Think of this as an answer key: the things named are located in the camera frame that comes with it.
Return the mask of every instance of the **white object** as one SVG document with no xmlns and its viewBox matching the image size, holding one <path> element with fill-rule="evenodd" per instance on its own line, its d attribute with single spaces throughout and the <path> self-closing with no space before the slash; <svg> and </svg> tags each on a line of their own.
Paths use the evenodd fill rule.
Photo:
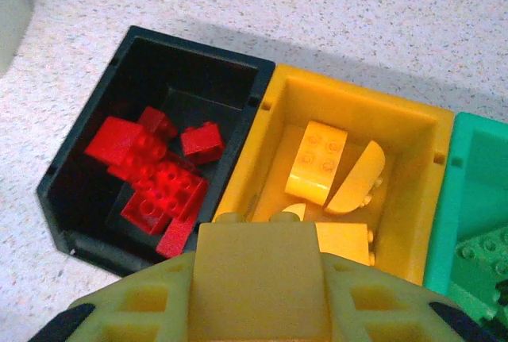
<svg viewBox="0 0 508 342">
<path fill-rule="evenodd" d="M 0 0 L 0 77 L 9 68 L 31 16 L 28 0 Z"/>
</svg>

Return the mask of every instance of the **red lego brick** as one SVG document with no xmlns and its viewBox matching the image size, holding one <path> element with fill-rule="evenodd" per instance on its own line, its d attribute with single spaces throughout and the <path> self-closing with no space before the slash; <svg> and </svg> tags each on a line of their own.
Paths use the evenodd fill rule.
<svg viewBox="0 0 508 342">
<path fill-rule="evenodd" d="M 164 161 L 172 162 L 175 165 L 181 167 L 183 170 L 187 170 L 194 175 L 202 175 L 202 172 L 191 161 L 180 157 L 178 154 L 170 150 L 167 151 L 166 156 L 164 157 Z"/>
<path fill-rule="evenodd" d="M 150 179 L 156 171 L 153 163 L 141 164 L 136 168 L 112 165 L 108 167 L 108 173 L 128 183 L 137 183 L 141 180 Z"/>
<path fill-rule="evenodd" d="M 170 217 L 147 199 L 136 192 L 121 211 L 121 215 L 150 235 L 158 235 L 164 231 Z"/>
<path fill-rule="evenodd" d="M 201 128 L 187 128 L 180 135 L 183 154 L 194 164 L 217 161 L 224 151 L 217 124 L 206 122 Z"/>
<path fill-rule="evenodd" d="M 133 183 L 133 188 L 169 217 L 182 221 L 204 198 L 208 182 L 172 162 L 163 161 L 151 179 Z"/>
<path fill-rule="evenodd" d="M 167 257 L 168 259 L 183 253 L 185 243 L 187 242 L 187 239 L 192 233 L 194 225 L 198 220 L 200 208 L 201 203 L 193 209 L 192 213 L 185 221 L 180 221 L 178 219 L 173 219 L 173 221 L 171 221 L 171 224 L 167 227 L 164 236 L 162 236 L 162 239 L 160 239 L 160 242 L 157 244 L 157 253 Z"/>
<path fill-rule="evenodd" d="M 111 116 L 85 150 L 87 155 L 109 166 L 124 167 L 129 172 L 163 159 L 166 152 L 166 145 L 143 125 Z"/>
<path fill-rule="evenodd" d="M 150 133 L 166 143 L 178 135 L 178 129 L 166 114 L 151 106 L 144 109 L 137 123 L 143 125 Z"/>
</svg>

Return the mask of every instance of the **white countertop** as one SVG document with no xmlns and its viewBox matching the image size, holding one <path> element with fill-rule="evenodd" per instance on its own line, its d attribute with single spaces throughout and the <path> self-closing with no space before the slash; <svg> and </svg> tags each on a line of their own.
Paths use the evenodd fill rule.
<svg viewBox="0 0 508 342">
<path fill-rule="evenodd" d="M 0 340 L 115 276 L 53 246 L 36 186 L 130 25 L 508 121 L 508 0 L 33 0 L 0 79 Z"/>
</svg>

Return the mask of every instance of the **yellow bin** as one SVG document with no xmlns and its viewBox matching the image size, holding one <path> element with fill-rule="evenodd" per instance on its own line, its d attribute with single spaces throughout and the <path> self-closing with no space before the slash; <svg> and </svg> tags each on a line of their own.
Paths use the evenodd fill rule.
<svg viewBox="0 0 508 342">
<path fill-rule="evenodd" d="M 370 140 L 384 150 L 386 163 L 367 206 L 337 217 L 307 203 L 304 221 L 367 223 L 375 234 L 375 267 L 421 285 L 452 132 L 448 110 L 279 65 L 215 217 L 237 212 L 268 221 L 304 202 L 284 188 L 311 120 L 348 132 L 331 193 Z"/>
</svg>

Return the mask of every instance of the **black bin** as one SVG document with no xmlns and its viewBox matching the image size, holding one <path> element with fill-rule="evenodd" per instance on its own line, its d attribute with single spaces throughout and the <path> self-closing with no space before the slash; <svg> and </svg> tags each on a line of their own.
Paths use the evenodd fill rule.
<svg viewBox="0 0 508 342">
<path fill-rule="evenodd" d="M 83 151 L 104 120 L 137 121 L 146 106 L 165 112 L 183 131 L 218 123 L 225 151 L 203 165 L 210 180 L 198 223 L 221 200 L 275 65 L 268 60 L 131 27 L 37 187 L 56 247 L 117 275 L 164 258 L 150 236 L 121 217 L 133 191 Z M 169 148 L 182 155 L 179 137 Z M 195 250 L 198 227 L 185 251 Z"/>
</svg>

